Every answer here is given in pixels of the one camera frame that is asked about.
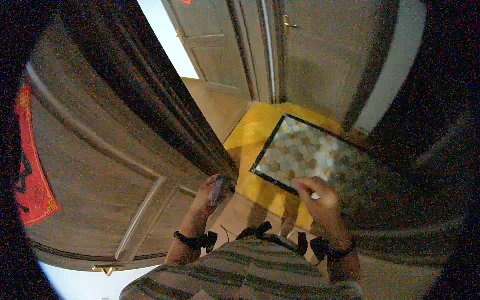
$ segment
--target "brass door handle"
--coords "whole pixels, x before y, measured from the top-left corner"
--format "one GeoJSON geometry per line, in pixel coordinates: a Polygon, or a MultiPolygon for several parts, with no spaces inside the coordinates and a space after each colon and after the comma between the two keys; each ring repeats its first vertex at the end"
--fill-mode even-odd
{"type": "Polygon", "coordinates": [[[177,29],[175,31],[177,32],[177,37],[180,39],[180,42],[183,44],[184,42],[182,37],[188,37],[188,36],[184,36],[183,34],[181,34],[180,29],[177,29]]]}
{"type": "Polygon", "coordinates": [[[116,265],[116,266],[111,266],[111,265],[94,265],[92,267],[92,270],[100,269],[103,274],[105,274],[107,277],[112,275],[112,272],[114,271],[121,271],[123,269],[123,265],[116,265]]]}
{"type": "Polygon", "coordinates": [[[290,23],[290,20],[289,20],[289,18],[286,14],[283,15],[283,25],[284,25],[283,28],[284,28],[285,33],[288,33],[288,27],[291,27],[291,28],[297,28],[298,27],[298,25],[290,23]]]}
{"type": "Polygon", "coordinates": [[[181,34],[180,29],[177,29],[175,31],[177,32],[177,37],[188,37],[188,36],[184,36],[183,34],[181,34]]]}

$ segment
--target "black wrist band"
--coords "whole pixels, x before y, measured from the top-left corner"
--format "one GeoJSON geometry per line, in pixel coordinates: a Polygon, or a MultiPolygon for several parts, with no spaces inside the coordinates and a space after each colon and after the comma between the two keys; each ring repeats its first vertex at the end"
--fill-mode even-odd
{"type": "Polygon", "coordinates": [[[357,240],[355,238],[352,238],[351,241],[352,241],[352,244],[345,251],[336,251],[331,248],[328,248],[326,251],[328,259],[332,261],[337,261],[349,255],[350,252],[352,252],[353,249],[355,249],[355,245],[357,244],[357,240]]]}
{"type": "Polygon", "coordinates": [[[193,250],[200,250],[201,248],[206,248],[207,253],[213,250],[213,247],[215,246],[216,240],[218,238],[218,234],[211,231],[208,232],[208,235],[204,234],[194,239],[187,238],[186,236],[181,234],[180,231],[175,231],[173,236],[193,250]]]}

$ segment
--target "cable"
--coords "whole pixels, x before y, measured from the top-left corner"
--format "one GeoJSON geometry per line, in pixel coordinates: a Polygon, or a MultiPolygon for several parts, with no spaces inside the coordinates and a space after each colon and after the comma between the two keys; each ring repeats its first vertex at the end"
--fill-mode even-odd
{"type": "Polygon", "coordinates": [[[225,230],[225,233],[227,234],[227,240],[228,242],[230,242],[230,238],[228,237],[228,231],[225,229],[225,227],[223,227],[222,224],[220,224],[220,227],[223,228],[223,230],[225,230]]]}

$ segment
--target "white wall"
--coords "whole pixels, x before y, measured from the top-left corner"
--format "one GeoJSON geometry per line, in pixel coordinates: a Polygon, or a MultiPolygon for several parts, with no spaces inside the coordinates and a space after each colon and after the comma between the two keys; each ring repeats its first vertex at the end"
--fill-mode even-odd
{"type": "Polygon", "coordinates": [[[418,0],[401,0],[395,33],[385,65],[355,127],[371,132],[395,99],[415,61],[423,36],[426,8],[418,0]]]}
{"type": "Polygon", "coordinates": [[[81,272],[40,263],[51,285],[65,300],[117,300],[129,283],[157,266],[113,272],[109,277],[102,272],[81,272]]]}
{"type": "Polygon", "coordinates": [[[138,0],[158,41],[181,77],[199,79],[161,0],[138,0]]]}

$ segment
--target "red decoration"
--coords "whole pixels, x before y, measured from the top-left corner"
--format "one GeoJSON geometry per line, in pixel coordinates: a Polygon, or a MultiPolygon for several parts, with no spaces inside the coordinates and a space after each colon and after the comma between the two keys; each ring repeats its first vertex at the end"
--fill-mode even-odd
{"type": "Polygon", "coordinates": [[[48,218],[60,207],[43,173],[36,151],[32,125],[30,86],[20,90],[15,102],[15,113],[20,118],[22,156],[20,178],[15,185],[15,198],[24,226],[31,226],[48,218]]]}

